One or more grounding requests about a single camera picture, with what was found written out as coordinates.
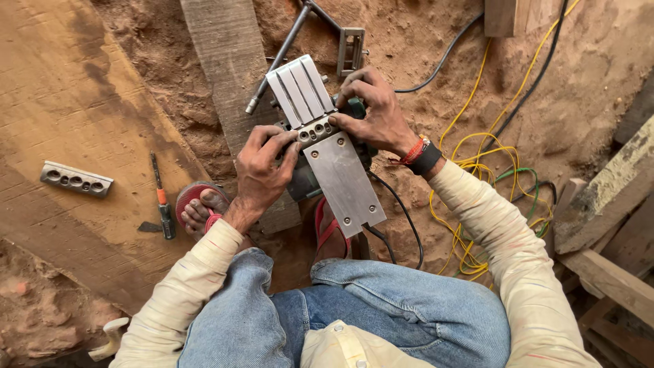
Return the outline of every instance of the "flip-flop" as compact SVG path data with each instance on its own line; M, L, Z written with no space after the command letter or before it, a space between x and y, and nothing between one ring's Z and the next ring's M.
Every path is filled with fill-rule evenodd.
M191 203L191 200L199 199L200 193L202 193L202 191L205 189L215 190L223 197L227 203L232 203L230 196L228 196L227 193L222 190L220 185L211 183L209 181L196 181L191 183L182 189L182 191L177 196L177 203L175 204L175 215L177 216L177 221L182 225L182 228L186 228L186 222L182 220L182 212L184 212L184 207ZM207 208L207 210L209 210L210 216L207 220L207 223L205 224L205 234L209 231L209 229L211 229L213 224L215 224L216 221L222 217L221 214L214 213L211 208Z
M332 235L334 232L334 229L338 229L338 231L341 232L341 235L343 236L343 239L345 239L345 254L343 255L343 258L345 259L347 257L348 252L350 252L350 246L351 246L351 239L348 239L345 237L345 234L343 234L343 229L341 229L341 226L338 225L338 221L336 219L332 220L332 223L327 226L325 231L322 234L319 234L318 232L320 231L320 223L322 222L322 219L324 217L324 212L323 208L325 206L325 203L327 203L327 198L322 197L319 201L318 204L316 205L316 210L314 212L314 225L316 229L316 239L318 242L318 248L316 249L316 255L320 251L321 247L327 239Z

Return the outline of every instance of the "blue jeans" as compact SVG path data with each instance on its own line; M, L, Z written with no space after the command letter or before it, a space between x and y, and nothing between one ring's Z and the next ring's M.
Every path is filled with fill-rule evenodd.
M224 288L188 329L178 367L299 367L304 334L335 320L383 337L438 368L504 367L504 306L474 282L377 261L326 259L314 286L267 295L273 260L237 254Z

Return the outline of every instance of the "black cable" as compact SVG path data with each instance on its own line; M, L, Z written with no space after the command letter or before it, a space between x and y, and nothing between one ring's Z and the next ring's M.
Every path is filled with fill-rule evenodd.
M549 62L552 60L552 56L554 56L554 51L557 49L557 43L559 41L559 33L561 32L561 26L563 25L563 20L565 19L566 16L566 10L568 10L568 0L563 0L563 6L561 6L561 15L559 16L559 24L557 24L557 30L554 33L554 39L552 40L552 47L549 48L549 54L547 54L547 59L545 59L545 63L543 64L543 67L540 69L540 73L538 73L538 77L536 77L536 80L534 81L534 84L532 84L531 88L527 91L527 93L523 96L523 98L518 102L518 104L515 106L509 117L506 118L500 129L494 134L495 138L499 138L500 134L504 131L504 128L506 128L507 125L511 122L515 114L520 110L520 107L525 103L527 98L531 96L531 93L536 89L538 86L538 83L540 83L540 80L543 79L543 76L545 75L545 71L547 70L547 66L549 66ZM495 141L492 139L489 144L484 148L483 152L488 152L491 149L492 144L495 143Z
M386 248L388 248L388 254L390 255L390 261L393 262L393 265L397 265L398 262L395 260L395 253L393 253L393 248L391 248L390 244L388 243L388 240L386 240L386 236L379 232L379 230L375 229L372 226L368 226L367 223L364 223L364 228L368 231L370 231L374 236L378 237L381 239L384 244L386 244Z
M370 176L374 177L378 182L380 182L383 186L385 186L388 190L390 190L390 192L393 194L393 196L395 196L395 199L400 204L400 207L402 207L402 211L404 211L404 214L406 215L407 220L409 220L409 225L411 225L411 229L413 229L413 234L415 235L415 239L418 242L418 249L420 249L420 261L418 262L418 265L415 267L416 270L419 270L420 267L422 266L422 257L423 257L422 243L420 242L420 236L418 236L418 231L415 229L415 226L413 225L413 221L411 220L411 216L409 216L409 212L407 211L407 208L404 206L404 203L402 203L402 200L400 199L398 194L395 193L393 188L390 187L390 185L386 184L385 181L383 181L379 176L375 175L375 173L373 173L372 171L368 171L368 173L370 174ZM381 235L381 233L379 233L379 235L377 235L377 234L375 234L373 232L373 234L376 237L378 237L378 238L380 238L380 239L382 239L384 241L384 243L386 244L386 247L388 247L388 250L389 250L390 254L392 254L392 251L390 250L390 244L388 244L388 242L385 240L385 238L382 238L382 237L379 236L379 235Z
M409 89L407 89L407 90L395 90L395 93L408 93L408 92L415 92L415 91L419 90L420 88L422 88L422 87L428 85L429 82L431 82L432 79L434 79L434 77L436 76L436 74L438 74L438 71L441 70L441 67L442 67L443 64L445 63L445 59L447 59L447 57L448 57L450 51L452 51L452 48L454 47L454 45L456 44L456 42L458 41L458 39L461 38L461 36L463 36L463 34L464 34L464 33L465 33L465 32L466 32L466 31L467 31L467 30L472 26L472 24L474 24L474 22L476 22L477 19L480 19L483 15L484 15L484 12L481 12L480 15L476 16L473 20L471 20L470 23L468 23L468 25L467 25L464 29L462 29L462 30L458 33L458 35L456 35L456 37L452 40L452 42L450 43L450 45L447 47L447 50L445 51L445 54L443 55L443 58L441 59L441 62L440 62L440 63L438 64L438 66L436 67L436 70L434 70L434 72L429 76L429 78L427 78L426 81L422 82L421 84L418 84L417 86L415 86L415 87L413 87L413 88L409 88Z
M541 187L542 185L549 185L552 188L552 202L554 202L554 205L557 205L557 186L551 181L551 180L543 180L538 182L538 187ZM531 193L536 189L536 186L534 185L533 187L527 189L525 192ZM511 200L511 203L514 203L518 201L520 198L526 196L525 193L520 194L519 196L515 197L514 199Z

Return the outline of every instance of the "sleeve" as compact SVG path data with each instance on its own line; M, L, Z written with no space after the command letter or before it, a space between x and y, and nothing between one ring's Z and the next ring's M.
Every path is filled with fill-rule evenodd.
M490 255L489 270L511 327L506 366L599 367L583 349L545 242L529 229L520 211L451 161L429 184Z
M222 288L227 268L243 236L222 219L154 287L122 337L118 367L175 367L188 326Z

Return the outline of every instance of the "person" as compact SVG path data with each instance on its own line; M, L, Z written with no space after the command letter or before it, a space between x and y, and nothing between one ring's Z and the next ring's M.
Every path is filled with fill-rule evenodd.
M405 157L419 137L374 68L350 74L336 106L353 96L369 105L366 118L330 122ZM599 367L544 241L490 185L442 157L422 176L490 254L499 297L474 282L343 259L349 242L324 199L313 286L267 295L273 260L247 232L290 181L300 144L278 166L275 156L296 136L257 126L236 160L237 196L204 189L184 207L198 242L134 315L110 367Z

